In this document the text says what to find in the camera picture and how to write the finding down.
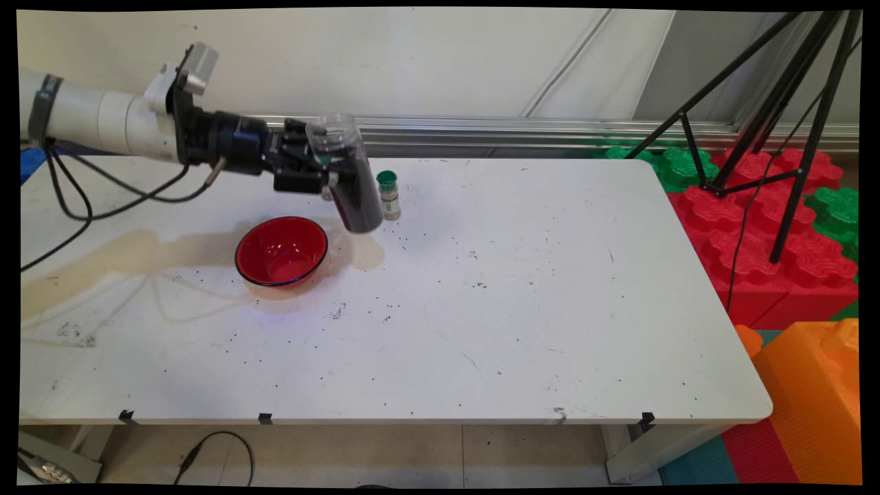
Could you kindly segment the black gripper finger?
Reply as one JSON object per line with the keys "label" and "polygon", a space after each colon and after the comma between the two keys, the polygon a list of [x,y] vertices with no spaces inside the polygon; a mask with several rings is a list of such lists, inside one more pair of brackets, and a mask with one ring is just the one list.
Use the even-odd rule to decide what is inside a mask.
{"label": "black gripper finger", "polygon": [[284,120],[283,145],[327,149],[327,120],[317,118],[310,122],[287,118]]}
{"label": "black gripper finger", "polygon": [[274,191],[319,195],[339,182],[339,172],[311,148],[280,148],[274,156]]}

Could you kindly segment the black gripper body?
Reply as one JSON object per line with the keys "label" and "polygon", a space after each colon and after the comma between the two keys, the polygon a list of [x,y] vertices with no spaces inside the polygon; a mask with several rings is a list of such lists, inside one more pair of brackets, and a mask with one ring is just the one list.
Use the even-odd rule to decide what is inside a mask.
{"label": "black gripper body", "polygon": [[195,163],[223,171],[260,175],[293,166],[283,153],[283,132],[261,119],[223,111],[195,110]]}

